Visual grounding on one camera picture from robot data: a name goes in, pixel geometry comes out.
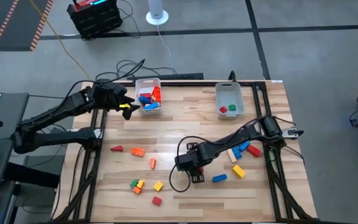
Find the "yellow lego brick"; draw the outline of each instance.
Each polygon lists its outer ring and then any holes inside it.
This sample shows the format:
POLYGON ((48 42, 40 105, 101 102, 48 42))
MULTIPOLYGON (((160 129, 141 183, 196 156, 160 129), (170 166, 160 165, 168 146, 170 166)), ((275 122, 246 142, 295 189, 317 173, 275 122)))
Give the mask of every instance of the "yellow lego brick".
POLYGON ((246 176, 246 172, 241 169, 238 165, 233 167, 233 172, 238 176, 238 178, 243 178, 246 176))
POLYGON ((144 180, 140 180, 140 181, 138 181, 136 187, 142 189, 142 188, 143 188, 143 185, 144 185, 144 180))
POLYGON ((163 184, 162 184, 160 181, 158 181, 157 183, 155 183, 154 189, 155 189, 156 191, 160 191, 161 188, 162 188, 162 186, 163 186, 163 184))

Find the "white plastic bin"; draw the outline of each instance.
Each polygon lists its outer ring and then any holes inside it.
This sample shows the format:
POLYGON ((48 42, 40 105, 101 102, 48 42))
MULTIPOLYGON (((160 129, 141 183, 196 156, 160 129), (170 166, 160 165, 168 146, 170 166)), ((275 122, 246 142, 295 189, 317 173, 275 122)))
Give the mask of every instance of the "white plastic bin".
POLYGON ((241 86, 236 82, 217 83, 215 85, 216 111, 219 119, 236 119, 244 114, 241 86), (235 105, 235 111, 229 111, 229 105, 235 105), (222 113, 219 109, 225 106, 227 111, 222 113))
POLYGON ((136 91, 136 99, 135 104, 141 105, 142 103, 139 102, 139 97, 141 93, 152 93, 154 87, 159 87, 161 90, 161 104, 159 108, 151 109, 151 110, 143 110, 143 108, 139 108, 139 113, 141 115, 153 115, 153 114, 160 114, 162 112, 162 89, 161 83, 159 78, 147 78, 147 79, 140 79, 136 80, 135 83, 135 91, 136 91))

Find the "blue block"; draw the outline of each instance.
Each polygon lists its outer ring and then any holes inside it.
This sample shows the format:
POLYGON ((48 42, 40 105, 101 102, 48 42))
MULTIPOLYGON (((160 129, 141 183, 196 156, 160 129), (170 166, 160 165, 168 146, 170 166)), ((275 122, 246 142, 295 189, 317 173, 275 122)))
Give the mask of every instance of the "blue block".
POLYGON ((157 102, 154 102, 154 103, 144 107, 145 110, 151 110, 151 109, 156 109, 156 108, 158 108, 157 102))
POLYGON ((216 183, 216 182, 226 180, 226 179, 227 179, 227 175, 226 174, 221 174, 221 175, 213 177, 212 182, 216 183))
POLYGON ((139 102, 141 102, 143 104, 151 104, 152 100, 150 98, 141 96, 141 97, 139 97, 139 102))
POLYGON ((244 152, 245 150, 247 150, 248 147, 249 147, 249 145, 250 145, 250 142, 249 142, 249 141, 240 144, 240 145, 239 145, 239 147, 240 147, 240 152, 244 152))
POLYGON ((233 150, 233 154, 236 157, 236 159, 241 159, 242 158, 240 149, 238 147, 233 147, 232 150, 233 150))

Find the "wooden table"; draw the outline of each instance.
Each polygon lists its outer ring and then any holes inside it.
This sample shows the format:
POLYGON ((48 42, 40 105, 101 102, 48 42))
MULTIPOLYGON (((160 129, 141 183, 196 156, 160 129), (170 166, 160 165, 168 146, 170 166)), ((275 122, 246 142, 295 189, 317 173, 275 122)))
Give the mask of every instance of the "wooden table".
MULTIPOLYGON (((272 113, 279 118, 291 120, 283 83, 266 81, 266 86, 272 113)), ((130 121, 125 121, 121 113, 109 112, 91 215, 92 222, 275 221, 263 155, 254 158, 248 152, 243 154, 243 158, 237 162, 246 171, 243 179, 238 179, 232 173, 231 168, 234 164, 224 152, 204 167, 204 183, 192 184, 185 193, 173 191, 168 183, 177 144, 181 138, 195 135, 214 141, 233 133, 248 120, 256 118, 251 88, 242 87, 246 113, 232 121, 217 119, 214 94, 213 86, 163 87, 161 116, 143 117, 136 111, 130 121), (122 145, 124 152, 109 150, 117 145, 122 145), (133 147, 145 149, 145 156, 141 158, 131 155, 133 147), (149 166, 150 158, 157 160, 155 170, 149 166), (212 183, 212 177, 219 174, 227 174, 227 180, 212 183), (133 179, 145 180, 140 195, 136 195, 129 187, 133 179), (164 184, 161 192, 153 189, 154 183, 158 180, 164 184), (160 207, 152 204, 154 196, 162 198, 160 207)), ((134 88, 128 88, 127 96, 135 96, 134 88)), ((73 128, 87 127, 90 121, 90 114, 77 116, 73 128)), ((290 127, 283 122, 280 122, 280 126, 290 127)), ((185 143, 192 141, 198 140, 185 141, 181 145, 180 153, 185 153, 185 143)), ((300 152, 298 141, 287 143, 300 152)), ((254 141, 252 144, 262 149, 261 143, 254 141)), ((79 144, 70 144, 67 149, 62 170, 62 193, 55 216, 59 215, 68 203, 79 148, 79 144)), ((81 154, 76 170, 76 184, 80 178, 83 155, 84 153, 81 154)), ((283 149, 282 161, 289 191, 305 211, 315 217, 316 211, 302 160, 283 149)), ((177 189, 184 189, 188 183, 184 172, 174 171, 172 179, 177 189)), ((282 195, 278 192, 284 217, 285 207, 282 195)), ((85 214, 84 207, 81 207, 82 215, 85 214)))

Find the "gray floor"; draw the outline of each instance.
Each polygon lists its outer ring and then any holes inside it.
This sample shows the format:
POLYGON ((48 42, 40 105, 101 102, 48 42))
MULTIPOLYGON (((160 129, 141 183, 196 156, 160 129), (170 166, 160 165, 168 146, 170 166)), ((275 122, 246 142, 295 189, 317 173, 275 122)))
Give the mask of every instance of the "gray floor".
MULTIPOLYGON (((55 1, 48 17, 59 34, 77 34, 65 12, 68 2, 55 1)), ((155 30, 144 21, 147 1, 129 2, 134 6, 139 29, 155 30)), ((161 30, 250 27, 243 0, 164 3, 170 20, 161 30)), ((252 4, 259 27, 358 25, 358 1, 254 0, 252 4)), ((119 5, 129 10, 124 2, 119 1, 119 5)), ((133 21, 126 19, 122 29, 134 31, 133 21)), ((51 34, 50 29, 44 29, 43 35, 51 34)), ((294 120, 305 130, 300 144, 318 216, 322 220, 358 223, 358 129, 351 128, 348 120, 357 109, 358 30, 274 32, 260 37, 270 76, 284 80, 294 120)), ((203 72, 206 79, 215 79, 227 78, 230 70, 235 70, 241 79, 263 79, 252 34, 163 38, 178 73, 203 72)), ((114 71, 122 59, 145 58, 148 66, 169 66, 168 52, 158 36, 65 40, 64 44, 92 77, 114 71)), ((54 40, 40 41, 35 52, 0 52, 0 91, 63 96, 73 82, 85 78, 54 40)), ((25 116, 56 103, 58 100, 33 98, 25 116)), ((64 120, 62 125, 68 128, 71 122, 64 120)), ((41 149, 32 155, 50 155, 56 150, 41 149)), ((21 211, 16 223, 46 219, 47 215, 21 211)))

